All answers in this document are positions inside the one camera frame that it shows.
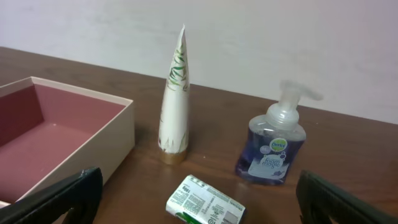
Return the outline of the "white cosmetic tube gold cap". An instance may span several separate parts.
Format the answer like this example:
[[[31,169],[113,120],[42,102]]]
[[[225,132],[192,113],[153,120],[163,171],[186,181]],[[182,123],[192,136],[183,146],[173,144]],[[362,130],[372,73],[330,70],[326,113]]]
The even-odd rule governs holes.
[[[189,141],[190,80],[185,27],[182,27],[166,80],[160,112],[158,145],[161,160],[181,163]]]

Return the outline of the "white box with pink interior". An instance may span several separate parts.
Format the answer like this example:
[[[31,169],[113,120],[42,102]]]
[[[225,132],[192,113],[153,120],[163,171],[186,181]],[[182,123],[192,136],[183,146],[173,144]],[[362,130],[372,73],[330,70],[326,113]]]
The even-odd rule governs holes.
[[[134,102],[28,77],[1,87],[1,206],[82,169],[108,180],[135,145]]]

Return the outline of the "green white soap bar pack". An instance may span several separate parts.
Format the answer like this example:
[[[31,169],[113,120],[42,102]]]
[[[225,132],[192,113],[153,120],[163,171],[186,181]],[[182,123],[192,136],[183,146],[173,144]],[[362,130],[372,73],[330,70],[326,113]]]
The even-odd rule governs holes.
[[[193,175],[169,197],[165,210],[191,224],[240,224],[246,207]]]

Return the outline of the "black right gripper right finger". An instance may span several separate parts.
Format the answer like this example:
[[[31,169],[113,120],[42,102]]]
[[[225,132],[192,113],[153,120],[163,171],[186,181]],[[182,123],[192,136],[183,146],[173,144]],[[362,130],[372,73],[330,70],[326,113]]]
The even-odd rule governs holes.
[[[304,224],[397,223],[396,217],[370,206],[308,170],[300,173],[296,196]]]

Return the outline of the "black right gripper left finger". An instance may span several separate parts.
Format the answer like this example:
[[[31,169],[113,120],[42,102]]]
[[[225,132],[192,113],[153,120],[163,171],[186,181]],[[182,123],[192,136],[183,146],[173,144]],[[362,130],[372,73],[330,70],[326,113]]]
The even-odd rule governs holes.
[[[92,224],[102,192],[101,169],[83,169],[2,208],[1,223],[53,223],[65,214],[64,223]]]

